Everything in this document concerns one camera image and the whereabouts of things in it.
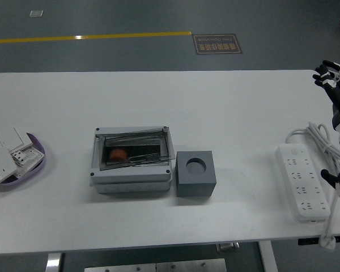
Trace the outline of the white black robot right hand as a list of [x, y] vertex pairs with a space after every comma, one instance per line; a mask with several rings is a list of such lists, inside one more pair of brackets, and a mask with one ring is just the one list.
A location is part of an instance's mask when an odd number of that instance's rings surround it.
[[332, 126], [340, 138], [340, 64], [323, 60], [313, 75], [315, 85], [321, 87], [333, 105]]

